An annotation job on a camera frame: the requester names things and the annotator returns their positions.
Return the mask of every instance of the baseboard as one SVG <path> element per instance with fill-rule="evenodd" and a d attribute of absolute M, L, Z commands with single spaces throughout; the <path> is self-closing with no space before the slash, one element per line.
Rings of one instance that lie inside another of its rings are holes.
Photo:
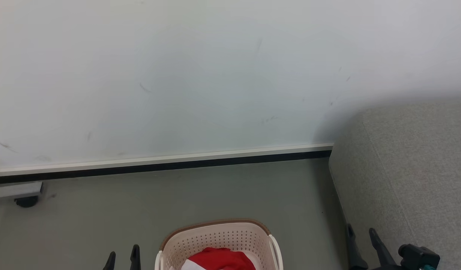
<path fill-rule="evenodd" d="M 333 144 L 293 145 L 0 169 L 0 183 L 328 157 Z"/>

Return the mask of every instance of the fabric upholstery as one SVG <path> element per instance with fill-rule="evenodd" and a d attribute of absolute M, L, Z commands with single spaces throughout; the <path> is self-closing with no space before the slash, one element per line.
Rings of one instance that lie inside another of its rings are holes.
<path fill-rule="evenodd" d="M 396 262 L 402 244 L 461 270 L 461 101 L 370 109 L 335 143 L 329 167 L 347 222 L 370 268 L 373 227 Z"/>

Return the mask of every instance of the black rubber foot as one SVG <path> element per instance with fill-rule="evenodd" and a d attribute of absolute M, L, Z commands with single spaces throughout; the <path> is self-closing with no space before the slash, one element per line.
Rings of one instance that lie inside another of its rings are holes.
<path fill-rule="evenodd" d="M 24 198 L 15 199 L 14 201 L 18 206 L 28 208 L 28 207 L 32 207 L 36 205 L 37 202 L 39 201 L 39 197 L 38 196 L 24 197 Z"/>

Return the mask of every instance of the white plastic basket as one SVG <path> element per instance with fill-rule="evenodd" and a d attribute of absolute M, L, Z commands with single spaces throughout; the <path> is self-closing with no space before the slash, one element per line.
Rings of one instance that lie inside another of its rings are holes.
<path fill-rule="evenodd" d="M 242 251 L 256 270 L 283 270 L 282 254 L 276 239 L 260 222 L 232 219 L 207 222 L 178 229 L 160 246 L 155 270 L 180 270 L 185 260 L 204 248 L 229 248 Z"/>

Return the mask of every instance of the red fabric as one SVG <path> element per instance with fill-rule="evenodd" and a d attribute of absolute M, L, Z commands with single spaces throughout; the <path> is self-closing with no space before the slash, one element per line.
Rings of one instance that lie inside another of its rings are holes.
<path fill-rule="evenodd" d="M 207 247 L 190 256 L 189 260 L 206 270 L 255 270 L 254 264 L 240 251 Z"/>

